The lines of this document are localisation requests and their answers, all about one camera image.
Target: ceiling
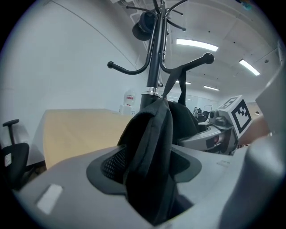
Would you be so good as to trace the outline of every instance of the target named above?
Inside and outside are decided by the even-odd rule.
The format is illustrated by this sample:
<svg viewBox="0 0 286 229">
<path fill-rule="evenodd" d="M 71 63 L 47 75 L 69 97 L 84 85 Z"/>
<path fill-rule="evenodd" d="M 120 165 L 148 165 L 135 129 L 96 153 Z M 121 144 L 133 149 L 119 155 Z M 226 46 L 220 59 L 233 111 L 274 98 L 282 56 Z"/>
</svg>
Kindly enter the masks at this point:
<svg viewBox="0 0 286 229">
<path fill-rule="evenodd" d="M 166 0 L 171 7 L 178 0 Z M 137 0 L 135 5 L 152 9 L 152 0 Z M 279 67 L 278 35 L 271 23 L 255 5 L 246 10 L 235 0 L 189 0 L 172 12 L 171 21 L 187 29 L 183 32 L 169 25 L 166 66 L 174 68 L 201 57 L 206 52 L 214 55 L 213 64 L 205 64 L 187 73 L 189 90 L 208 90 L 204 85 L 220 91 L 211 93 L 225 97 L 236 94 L 259 93 Z M 191 39 L 218 46 L 216 52 L 198 47 L 177 45 L 176 39 Z M 239 64 L 244 59 L 260 75 Z M 165 83 L 168 74 L 162 73 Z"/>
</svg>

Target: black pole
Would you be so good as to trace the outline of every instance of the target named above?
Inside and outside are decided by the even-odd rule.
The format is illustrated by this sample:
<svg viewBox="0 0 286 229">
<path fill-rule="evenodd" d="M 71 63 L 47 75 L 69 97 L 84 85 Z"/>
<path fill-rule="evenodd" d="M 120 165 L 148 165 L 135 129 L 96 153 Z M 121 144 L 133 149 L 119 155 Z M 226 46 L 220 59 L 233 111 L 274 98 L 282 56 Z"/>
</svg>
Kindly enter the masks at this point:
<svg viewBox="0 0 286 229">
<path fill-rule="evenodd" d="M 158 82 L 160 75 L 160 49 L 163 34 L 163 17 L 165 14 L 165 5 L 162 4 L 160 9 L 161 13 L 157 14 L 157 24 L 155 30 L 155 40 L 153 45 L 153 51 L 151 56 L 149 75 L 147 80 L 147 90 L 142 94 L 140 109 L 148 106 L 157 99 L 159 99 L 158 94 Z"/>
</svg>

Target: ceiling light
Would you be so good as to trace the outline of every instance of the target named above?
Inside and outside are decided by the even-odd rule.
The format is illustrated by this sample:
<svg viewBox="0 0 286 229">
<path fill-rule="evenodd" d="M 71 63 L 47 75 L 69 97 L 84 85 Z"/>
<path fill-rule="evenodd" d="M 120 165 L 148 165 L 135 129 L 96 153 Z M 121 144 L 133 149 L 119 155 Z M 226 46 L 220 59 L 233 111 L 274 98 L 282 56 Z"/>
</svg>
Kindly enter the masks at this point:
<svg viewBox="0 0 286 229">
<path fill-rule="evenodd" d="M 219 91 L 219 89 L 216 89 L 216 88 L 211 88 L 211 87 L 208 87 L 208 86 L 203 86 L 204 88 L 208 88 L 208 89 L 212 89 L 212 90 L 215 90 L 215 91 Z"/>
<path fill-rule="evenodd" d="M 248 70 L 252 71 L 254 75 L 256 76 L 260 75 L 260 73 L 254 67 L 252 67 L 249 63 L 247 63 L 244 59 L 240 60 L 240 64 L 245 66 Z"/>
<path fill-rule="evenodd" d="M 179 81 L 176 81 L 176 83 L 179 83 Z M 190 82 L 186 82 L 186 84 L 191 84 Z"/>
<path fill-rule="evenodd" d="M 184 40 L 184 39 L 177 39 L 177 45 L 190 45 L 190 46 L 195 46 L 195 47 L 199 47 L 199 48 L 205 48 L 205 49 L 209 49 L 212 51 L 217 51 L 217 49 L 219 47 L 214 46 L 214 45 L 210 45 L 204 42 L 199 42 L 199 41 L 192 41 L 192 40 Z"/>
</svg>

